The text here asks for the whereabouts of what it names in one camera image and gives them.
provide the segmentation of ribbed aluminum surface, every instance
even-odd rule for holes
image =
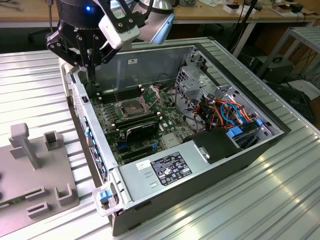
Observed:
[[[320,27],[294,27],[290,34],[320,54]]]
[[[320,239],[320,132],[217,42],[193,38],[165,44],[194,42],[292,132],[248,168],[114,239]],[[208,71],[223,83],[214,68]],[[98,215],[90,198],[93,180],[68,111],[58,59],[49,51],[0,55],[0,146],[8,144],[8,127],[17,122],[29,125],[32,138],[50,130],[63,133],[81,201],[3,239],[113,239],[108,219]]]

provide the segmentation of warning label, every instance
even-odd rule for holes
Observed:
[[[172,184],[192,174],[191,169],[178,151],[169,156],[152,161],[151,166],[163,186]]]

